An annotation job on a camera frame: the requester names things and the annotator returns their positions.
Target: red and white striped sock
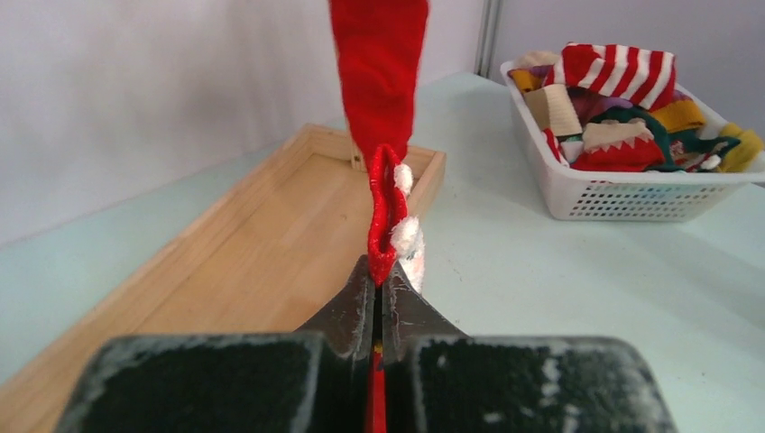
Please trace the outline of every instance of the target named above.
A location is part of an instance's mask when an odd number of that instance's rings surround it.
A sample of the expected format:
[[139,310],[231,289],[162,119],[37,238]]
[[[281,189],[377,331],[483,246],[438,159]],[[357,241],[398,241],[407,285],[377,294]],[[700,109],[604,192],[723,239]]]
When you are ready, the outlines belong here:
[[561,52],[544,85],[586,88],[652,110],[672,102],[676,75],[675,55],[670,52],[572,42]]

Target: wooden tray edge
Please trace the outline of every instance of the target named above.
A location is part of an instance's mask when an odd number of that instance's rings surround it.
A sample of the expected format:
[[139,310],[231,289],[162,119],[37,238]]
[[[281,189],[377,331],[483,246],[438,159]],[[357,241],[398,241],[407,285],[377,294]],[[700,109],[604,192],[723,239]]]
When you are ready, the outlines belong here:
[[[114,331],[114,323],[117,323],[119,317],[106,318],[99,313],[115,302],[120,302],[121,307],[124,304],[123,310],[128,311],[132,307],[132,302],[156,303],[169,297],[175,289],[174,285],[163,285],[160,280],[178,281],[188,278],[191,270],[196,269],[199,263],[204,262],[209,257],[209,254],[200,255],[194,251],[210,251],[209,248],[194,248],[192,245],[198,242],[221,245],[238,228],[236,224],[223,224],[226,229],[218,230],[212,235],[202,235],[200,238],[200,235],[197,234],[201,227],[206,225],[221,226],[221,218],[236,221],[243,219],[243,214],[251,215],[269,196],[271,190],[285,181],[312,154],[319,154],[340,161],[352,161],[355,154],[354,150],[350,136],[346,132],[316,124],[303,126],[283,146],[239,180],[215,204],[185,227],[172,241],[163,246],[157,254],[142,264],[124,282],[111,290],[94,308],[66,329],[19,372],[16,372],[5,384],[0,386],[0,430],[5,430],[5,428],[21,431],[46,429],[47,424],[51,422],[51,415],[54,410],[56,411],[56,418],[53,419],[53,422],[55,422],[58,419],[61,406],[57,401],[50,400],[55,398],[54,396],[46,395],[45,389],[50,385],[51,377],[41,377],[39,372],[50,371],[51,363],[55,363],[59,354],[67,347],[71,345],[90,346],[89,343],[92,343],[92,340],[88,340],[94,336],[92,333],[83,334],[82,330],[85,327],[107,329],[108,331],[98,333],[101,334],[98,337],[102,337],[104,341],[114,336],[109,331]],[[411,146],[405,161],[411,166],[415,178],[418,179],[408,200],[410,212],[412,215],[423,217],[443,182],[446,155],[443,152]],[[352,164],[352,166],[356,170],[363,168],[357,164]],[[235,209],[233,213],[220,212],[229,202],[241,198],[239,196],[247,191],[252,191],[253,185],[256,186],[255,193],[250,194],[245,200],[238,200],[245,203],[246,206]],[[182,265],[174,266],[169,272],[165,269],[162,276],[153,275],[161,267],[160,265],[166,262],[182,263]],[[146,284],[145,279],[157,280],[157,284]],[[146,287],[136,288],[140,285],[151,286],[152,290],[147,290]],[[118,334],[130,334],[136,326],[129,321],[120,323],[118,327],[122,329],[119,330]],[[88,335],[88,339],[82,341],[83,335]],[[87,361],[92,354],[93,352],[82,355]],[[81,361],[68,361],[84,365]],[[53,380],[56,382],[74,381],[76,377],[62,377]],[[30,406],[38,407],[39,412],[31,414],[29,412],[32,410]]]

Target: white table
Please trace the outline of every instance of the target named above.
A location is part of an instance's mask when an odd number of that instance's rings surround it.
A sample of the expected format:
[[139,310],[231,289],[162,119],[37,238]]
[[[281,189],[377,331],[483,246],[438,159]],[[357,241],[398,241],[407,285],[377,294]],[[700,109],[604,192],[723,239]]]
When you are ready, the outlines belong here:
[[[622,338],[680,431],[765,431],[765,189],[683,225],[559,222],[511,143],[509,104],[470,74],[419,92],[412,142],[448,155],[424,223],[426,298],[468,334]],[[0,382],[270,151],[0,250]]]

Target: yellow sock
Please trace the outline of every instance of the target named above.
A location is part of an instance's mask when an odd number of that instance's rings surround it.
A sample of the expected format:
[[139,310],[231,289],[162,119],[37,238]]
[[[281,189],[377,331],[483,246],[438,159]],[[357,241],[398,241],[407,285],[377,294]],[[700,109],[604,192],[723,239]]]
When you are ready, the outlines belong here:
[[741,144],[732,148],[725,154],[725,158],[717,166],[717,171],[721,173],[741,173],[746,171],[751,163],[757,158],[757,155],[765,150],[765,143],[762,139],[748,129],[742,129],[734,123],[727,124],[720,132],[721,137],[735,137],[741,140]]
[[674,101],[658,110],[651,111],[650,115],[658,120],[670,134],[698,129],[706,124],[701,109],[691,98]]
[[528,69],[513,69],[510,77],[522,95],[542,88],[542,78],[535,77]]
[[730,122],[729,124],[723,126],[723,130],[720,131],[720,137],[733,137],[738,138],[739,135],[743,133],[743,129],[739,127],[739,125]]

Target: white plastic basket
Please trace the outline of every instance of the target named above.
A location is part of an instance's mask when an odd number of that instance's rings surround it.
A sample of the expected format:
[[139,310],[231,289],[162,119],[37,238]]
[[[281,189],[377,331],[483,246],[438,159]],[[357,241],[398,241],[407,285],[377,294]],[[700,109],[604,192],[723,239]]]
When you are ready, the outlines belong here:
[[[687,221],[748,183],[765,182],[765,152],[745,173],[627,173],[581,171],[558,162],[507,72],[512,96],[514,139],[523,146],[539,189],[554,218],[579,221]],[[727,122],[680,85],[706,117],[704,138],[716,137]]]

